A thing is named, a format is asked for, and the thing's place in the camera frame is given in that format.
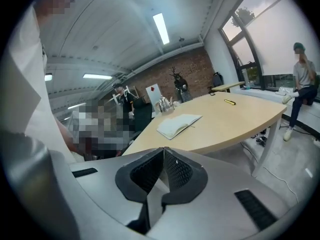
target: black chair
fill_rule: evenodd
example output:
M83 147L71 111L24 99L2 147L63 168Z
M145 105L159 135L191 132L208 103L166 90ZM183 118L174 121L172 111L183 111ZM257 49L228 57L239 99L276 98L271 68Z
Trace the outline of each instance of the black chair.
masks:
M133 102L133 107L135 134L131 137L131 141L134 141L152 120L152 104L146 103L144 97L136 99ZM130 145L122 149L116 156L122 156L129 146Z

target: pens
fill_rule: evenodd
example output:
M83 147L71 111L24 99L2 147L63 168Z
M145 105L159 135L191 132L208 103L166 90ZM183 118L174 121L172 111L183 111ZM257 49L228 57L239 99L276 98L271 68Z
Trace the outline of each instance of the pens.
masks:
M231 104L231 105L236 105L236 103L235 103L234 101L232 101L232 100L225 99L224 101L225 101L226 103Z

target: white glove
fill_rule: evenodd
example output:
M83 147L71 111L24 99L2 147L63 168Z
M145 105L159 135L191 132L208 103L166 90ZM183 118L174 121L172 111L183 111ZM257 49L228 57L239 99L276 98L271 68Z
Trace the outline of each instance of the white glove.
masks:
M130 119L133 119L134 116L135 116L135 114L134 114L132 111L130 111L130 112L129 112L129 118L130 118Z

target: ceiling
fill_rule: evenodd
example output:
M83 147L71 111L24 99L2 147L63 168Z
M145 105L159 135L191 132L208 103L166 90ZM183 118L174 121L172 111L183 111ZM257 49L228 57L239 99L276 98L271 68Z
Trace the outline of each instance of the ceiling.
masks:
M76 0L40 27L48 56L46 82L52 112L95 99L114 81L180 47L201 42L219 0ZM153 16L162 13L170 43L163 45ZM113 76L84 79L85 73Z

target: white sneaker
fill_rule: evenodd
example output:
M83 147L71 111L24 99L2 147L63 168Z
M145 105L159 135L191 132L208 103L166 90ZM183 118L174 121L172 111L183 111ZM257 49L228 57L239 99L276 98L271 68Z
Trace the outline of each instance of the white sneaker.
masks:
M290 95L285 95L282 99L282 104L287 104L291 99L292 97Z
M283 135L283 140L284 141L287 142L288 140L290 140L292 131L293 131L292 129L288 129L288 130L285 131L285 134Z

